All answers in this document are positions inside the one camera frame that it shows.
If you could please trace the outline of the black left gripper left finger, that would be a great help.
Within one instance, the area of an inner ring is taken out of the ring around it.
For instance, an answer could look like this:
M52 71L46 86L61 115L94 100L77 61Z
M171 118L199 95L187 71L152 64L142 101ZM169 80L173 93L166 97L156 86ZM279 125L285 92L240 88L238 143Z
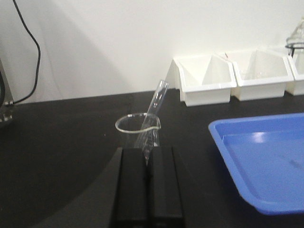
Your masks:
M112 228L147 227L147 174L140 149L118 148L121 153Z

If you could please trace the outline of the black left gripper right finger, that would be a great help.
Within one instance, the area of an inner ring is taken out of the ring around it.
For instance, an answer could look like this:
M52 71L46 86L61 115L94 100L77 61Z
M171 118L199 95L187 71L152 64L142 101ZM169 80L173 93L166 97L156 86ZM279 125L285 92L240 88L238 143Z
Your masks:
M171 147L155 147L148 161L151 228L184 227L180 190Z

